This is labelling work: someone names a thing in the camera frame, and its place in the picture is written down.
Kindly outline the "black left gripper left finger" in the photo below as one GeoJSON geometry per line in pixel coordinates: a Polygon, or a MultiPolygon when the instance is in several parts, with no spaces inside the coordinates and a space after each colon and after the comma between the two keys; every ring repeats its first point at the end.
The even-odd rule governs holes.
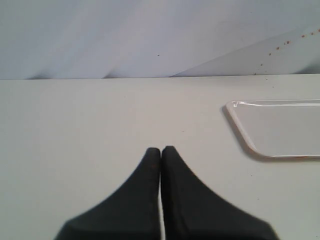
{"type": "Polygon", "coordinates": [[[158,240],[160,150],[150,147],[107,199],[65,222],[57,240],[158,240]]]}

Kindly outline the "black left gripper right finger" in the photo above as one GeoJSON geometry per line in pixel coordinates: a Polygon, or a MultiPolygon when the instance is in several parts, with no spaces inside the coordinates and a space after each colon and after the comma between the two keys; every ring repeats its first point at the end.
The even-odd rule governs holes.
{"type": "Polygon", "coordinates": [[[167,240],[274,240],[265,221],[209,189],[173,146],[161,156],[161,201],[167,240]]]}

